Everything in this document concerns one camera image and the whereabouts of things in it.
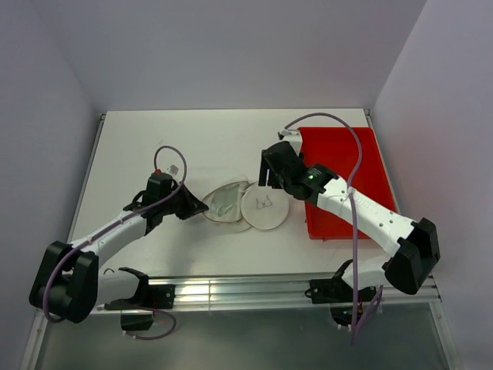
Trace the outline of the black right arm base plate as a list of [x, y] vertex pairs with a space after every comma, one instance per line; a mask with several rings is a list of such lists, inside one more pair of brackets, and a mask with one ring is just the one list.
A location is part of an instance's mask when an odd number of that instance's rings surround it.
[[352, 303], [353, 288], [341, 278], [313, 279], [304, 296], [313, 304], [343, 304]]

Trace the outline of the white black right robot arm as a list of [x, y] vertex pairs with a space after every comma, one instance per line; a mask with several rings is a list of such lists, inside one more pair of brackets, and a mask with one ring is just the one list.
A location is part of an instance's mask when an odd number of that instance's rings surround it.
[[287, 141], [262, 151], [259, 184], [282, 189], [339, 217], [382, 248], [383, 254], [363, 264], [354, 258], [344, 262], [321, 288], [328, 301], [348, 301], [365, 288], [384, 284], [404, 294], [417, 294], [440, 259], [433, 222], [412, 220], [387, 209], [321, 164], [306, 166]]

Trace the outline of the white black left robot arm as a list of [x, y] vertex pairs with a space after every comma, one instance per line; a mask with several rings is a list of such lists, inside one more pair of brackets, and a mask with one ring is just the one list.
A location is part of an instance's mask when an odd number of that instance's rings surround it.
[[85, 320], [101, 304], [146, 306], [149, 276], [130, 267], [103, 275], [101, 267], [124, 247], [145, 237], [169, 215], [187, 220], [209, 210], [183, 183], [154, 172], [144, 190], [122, 212], [92, 234], [45, 250], [29, 293], [29, 304], [54, 323]]

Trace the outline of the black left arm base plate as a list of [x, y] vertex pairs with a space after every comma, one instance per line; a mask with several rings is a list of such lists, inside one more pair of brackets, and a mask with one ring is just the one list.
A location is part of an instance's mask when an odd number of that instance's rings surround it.
[[[174, 284], [150, 285], [137, 298], [130, 298], [122, 302], [123, 310], [146, 311], [146, 314], [121, 314], [120, 327], [125, 335], [136, 340], [151, 341], [171, 335], [177, 326], [176, 317], [168, 312], [174, 304]], [[169, 327], [161, 335], [145, 336], [140, 332], [148, 331], [159, 318], [167, 318]]]

